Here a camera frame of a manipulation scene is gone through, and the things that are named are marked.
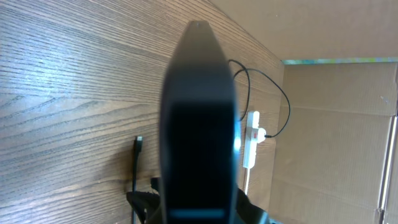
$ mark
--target white connector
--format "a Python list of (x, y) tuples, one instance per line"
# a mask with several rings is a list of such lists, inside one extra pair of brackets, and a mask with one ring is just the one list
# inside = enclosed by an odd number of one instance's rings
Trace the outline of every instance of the white connector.
[(247, 168), (246, 185), (244, 193), (248, 194), (250, 169), (256, 163), (257, 144), (266, 139), (266, 130), (259, 128), (260, 112), (249, 111), (248, 122), (246, 124), (246, 134), (244, 138), (243, 167)]

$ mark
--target cardboard wall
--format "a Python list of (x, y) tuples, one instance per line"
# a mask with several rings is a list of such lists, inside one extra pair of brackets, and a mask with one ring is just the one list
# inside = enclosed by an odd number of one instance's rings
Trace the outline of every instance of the cardboard wall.
[(282, 60), (398, 57), (396, 0), (211, 0)]
[[(292, 115), (277, 138), (272, 218), (297, 224), (378, 222), (396, 74), (396, 63), (285, 67), (283, 89)], [(283, 101), (280, 126), (287, 109)]]

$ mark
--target black cable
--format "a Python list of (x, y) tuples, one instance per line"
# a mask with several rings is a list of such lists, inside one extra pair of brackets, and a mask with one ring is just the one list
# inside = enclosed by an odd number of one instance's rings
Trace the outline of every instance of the black cable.
[(246, 113), (248, 112), (249, 97), (250, 97), (250, 77), (249, 77), (249, 72), (248, 72), (248, 71), (255, 71), (255, 72), (258, 72), (258, 73), (264, 75), (265, 77), (267, 77), (267, 78), (268, 78), (268, 79), (269, 79), (269, 80), (282, 92), (282, 94), (285, 96), (285, 98), (286, 98), (286, 100), (287, 100), (287, 104), (288, 104), (288, 106), (289, 106), (289, 114), (287, 115), (286, 122), (285, 122), (284, 126), (283, 126), (275, 135), (272, 136), (272, 135), (267, 135), (267, 134), (266, 134), (266, 138), (274, 138), (274, 137), (276, 137), (279, 133), (281, 133), (281, 132), (285, 129), (286, 124), (287, 124), (287, 122), (288, 122), (289, 119), (290, 119), (291, 108), (290, 108), (290, 101), (289, 101), (289, 99), (287, 98), (287, 95), (286, 95), (285, 92), (281, 89), (281, 87), (280, 87), (278, 84), (276, 84), (276, 82), (274, 82), (274, 81), (273, 81), (267, 74), (265, 74), (264, 72), (262, 72), (262, 71), (260, 71), (260, 70), (258, 70), (258, 69), (255, 69), (255, 68), (246, 68), (242, 63), (240, 63), (240, 62), (237, 61), (237, 60), (229, 59), (229, 60), (228, 60), (228, 63), (230, 63), (230, 62), (237, 63), (238, 65), (240, 65), (240, 66), (242, 67), (242, 69), (240, 69), (239, 71), (237, 71), (237, 72), (234, 74), (234, 79), (235, 79), (235, 77), (236, 77), (239, 73), (245, 71), (245, 72), (246, 72), (246, 75), (248, 76), (248, 82), (249, 82), (249, 86), (248, 86), (248, 100), (246, 101), (246, 108), (245, 108), (245, 110), (244, 110), (244, 114), (243, 114), (242, 118), (241, 118), (239, 121), (242, 121), (242, 119), (244, 118), (244, 116), (245, 116)]

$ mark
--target wood grain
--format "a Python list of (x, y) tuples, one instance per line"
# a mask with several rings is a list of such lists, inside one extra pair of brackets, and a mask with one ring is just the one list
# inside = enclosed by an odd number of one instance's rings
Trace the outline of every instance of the wood grain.
[[(209, 21), (227, 57), (282, 82), (281, 62), (208, 1), (0, 1), (0, 223), (130, 222), (132, 141), (144, 137), (137, 188), (150, 190), (164, 71), (190, 20)], [(274, 133), (280, 93), (251, 75), (249, 109)], [(244, 105), (247, 81), (236, 83)], [(273, 139), (260, 145), (251, 174), (262, 208), (274, 150)]]

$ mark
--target cable plug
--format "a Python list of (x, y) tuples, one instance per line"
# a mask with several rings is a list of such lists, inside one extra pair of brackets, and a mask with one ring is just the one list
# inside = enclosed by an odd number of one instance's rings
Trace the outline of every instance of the cable plug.
[(259, 128), (260, 112), (249, 111), (244, 138), (243, 167), (251, 169), (256, 162), (257, 144), (266, 139), (267, 131)]

